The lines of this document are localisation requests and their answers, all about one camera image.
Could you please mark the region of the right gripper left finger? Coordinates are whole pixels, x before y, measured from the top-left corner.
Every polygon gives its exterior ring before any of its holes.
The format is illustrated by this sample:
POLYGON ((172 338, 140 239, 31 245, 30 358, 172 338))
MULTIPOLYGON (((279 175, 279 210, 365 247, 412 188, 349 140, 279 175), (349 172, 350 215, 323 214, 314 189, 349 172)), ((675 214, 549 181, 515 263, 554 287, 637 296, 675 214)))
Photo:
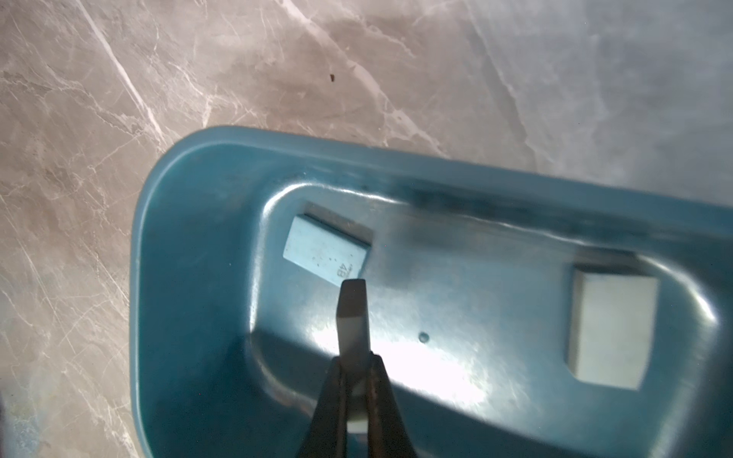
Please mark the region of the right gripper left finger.
POLYGON ((347 378, 339 357, 334 357, 297 457, 347 456, 347 378))

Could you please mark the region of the black eraser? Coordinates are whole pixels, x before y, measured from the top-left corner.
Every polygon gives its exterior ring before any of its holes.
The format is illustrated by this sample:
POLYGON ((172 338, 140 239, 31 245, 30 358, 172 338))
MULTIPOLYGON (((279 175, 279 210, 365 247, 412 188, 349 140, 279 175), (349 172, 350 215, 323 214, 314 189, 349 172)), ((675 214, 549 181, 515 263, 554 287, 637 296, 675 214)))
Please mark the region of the black eraser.
POLYGON ((347 384, 347 432, 368 433, 367 375, 370 319, 366 281, 342 282, 336 312, 339 358, 347 384))

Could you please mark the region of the blue eraser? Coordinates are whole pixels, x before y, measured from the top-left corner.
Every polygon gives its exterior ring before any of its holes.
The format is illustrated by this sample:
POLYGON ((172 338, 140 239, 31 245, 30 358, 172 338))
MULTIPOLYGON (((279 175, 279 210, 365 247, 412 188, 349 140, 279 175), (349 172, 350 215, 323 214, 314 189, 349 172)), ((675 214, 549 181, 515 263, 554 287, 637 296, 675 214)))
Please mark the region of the blue eraser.
POLYGON ((283 257, 317 277, 340 286, 361 277, 370 245, 307 215, 294 217, 283 257))

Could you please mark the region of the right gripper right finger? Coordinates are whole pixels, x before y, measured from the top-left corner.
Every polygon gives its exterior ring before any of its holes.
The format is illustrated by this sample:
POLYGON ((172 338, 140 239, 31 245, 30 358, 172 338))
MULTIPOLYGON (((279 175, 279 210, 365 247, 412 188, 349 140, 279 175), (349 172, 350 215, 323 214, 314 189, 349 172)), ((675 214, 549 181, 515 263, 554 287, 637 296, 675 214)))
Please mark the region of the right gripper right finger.
POLYGON ((366 376, 368 411, 368 456, 370 458, 417 458, 408 437, 382 358, 370 354, 366 376))

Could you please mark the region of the grey eraser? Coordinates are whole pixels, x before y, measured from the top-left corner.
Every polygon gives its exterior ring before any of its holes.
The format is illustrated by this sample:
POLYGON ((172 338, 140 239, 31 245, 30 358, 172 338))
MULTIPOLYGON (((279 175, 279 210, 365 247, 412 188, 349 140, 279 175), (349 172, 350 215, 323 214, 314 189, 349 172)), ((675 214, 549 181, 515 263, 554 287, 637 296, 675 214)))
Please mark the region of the grey eraser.
POLYGON ((567 366, 582 383, 639 390, 649 367, 660 281, 577 269, 567 366))

